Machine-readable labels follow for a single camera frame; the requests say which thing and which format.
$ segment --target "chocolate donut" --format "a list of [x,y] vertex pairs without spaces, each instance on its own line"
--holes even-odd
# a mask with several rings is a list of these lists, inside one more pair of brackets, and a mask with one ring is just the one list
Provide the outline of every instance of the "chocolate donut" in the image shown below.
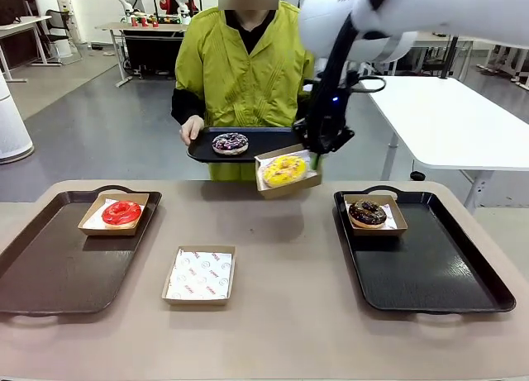
[[358,201],[349,206],[352,221],[362,228],[380,228],[388,216],[383,208],[375,202]]
[[239,155],[248,150],[248,139],[240,133],[224,133],[213,139],[213,150],[221,155]]

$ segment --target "box with yellow donut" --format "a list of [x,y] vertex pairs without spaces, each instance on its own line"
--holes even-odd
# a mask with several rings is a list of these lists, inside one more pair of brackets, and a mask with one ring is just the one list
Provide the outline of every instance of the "box with yellow donut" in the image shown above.
[[310,154],[302,145],[255,157],[257,189],[267,199],[278,198],[322,183],[322,163],[310,167]]

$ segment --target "yellow-green jacket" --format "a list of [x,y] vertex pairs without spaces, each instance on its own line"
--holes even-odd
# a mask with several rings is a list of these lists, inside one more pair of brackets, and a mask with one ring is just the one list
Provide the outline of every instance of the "yellow-green jacket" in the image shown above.
[[[206,126],[291,126],[313,58],[298,34],[299,10],[280,2],[248,55],[239,31],[213,7],[195,16],[176,61],[177,89],[205,101]],[[255,178],[252,164],[211,164],[215,180]]]

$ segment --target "donut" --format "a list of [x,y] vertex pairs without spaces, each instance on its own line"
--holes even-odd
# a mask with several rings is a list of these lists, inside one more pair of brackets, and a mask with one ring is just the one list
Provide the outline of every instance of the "donut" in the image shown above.
[[129,201],[113,203],[102,213],[107,228],[131,228],[141,216],[140,205]]
[[383,208],[375,202],[358,201],[349,206],[349,215],[360,228],[380,228],[388,216]]
[[224,133],[213,139],[213,150],[220,155],[239,155],[248,150],[248,139],[239,133]]
[[299,156],[283,155],[263,170],[263,180],[271,188],[296,183],[303,180],[307,175],[307,162]]

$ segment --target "yellow donut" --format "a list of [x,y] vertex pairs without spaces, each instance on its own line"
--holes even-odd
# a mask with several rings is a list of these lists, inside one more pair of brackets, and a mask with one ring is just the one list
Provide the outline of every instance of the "yellow donut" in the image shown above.
[[295,183],[307,174],[307,163],[299,156],[283,155],[273,160],[263,171],[263,180],[271,188]]

